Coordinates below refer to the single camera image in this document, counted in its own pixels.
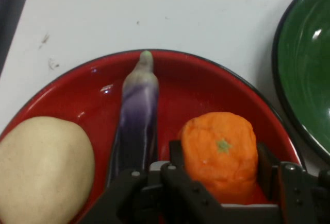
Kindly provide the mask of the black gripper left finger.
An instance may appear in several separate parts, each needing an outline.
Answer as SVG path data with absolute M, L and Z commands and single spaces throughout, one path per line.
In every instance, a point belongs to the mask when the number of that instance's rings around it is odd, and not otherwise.
M 183 168 L 179 140 L 170 161 L 148 173 L 127 169 L 107 186 L 89 210 L 89 223 L 221 223 L 222 207 Z

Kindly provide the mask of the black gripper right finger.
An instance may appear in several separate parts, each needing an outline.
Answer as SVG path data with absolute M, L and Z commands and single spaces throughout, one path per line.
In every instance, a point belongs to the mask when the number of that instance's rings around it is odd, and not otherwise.
M 257 143 L 258 184 L 277 202 L 276 223 L 329 223 L 329 170 L 317 176 L 302 166 L 280 161 L 264 143 Z

